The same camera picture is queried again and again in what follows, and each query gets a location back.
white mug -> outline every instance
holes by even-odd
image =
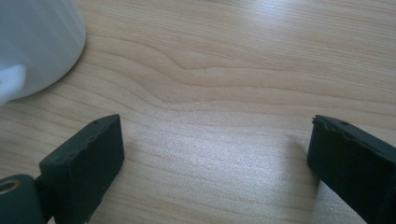
[[[0,0],[0,105],[61,78],[85,38],[74,0]]]

table surface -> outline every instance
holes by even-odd
[[[0,109],[0,178],[120,114],[96,223],[364,223],[306,165],[316,114],[396,145],[394,0],[77,0],[75,67]]]

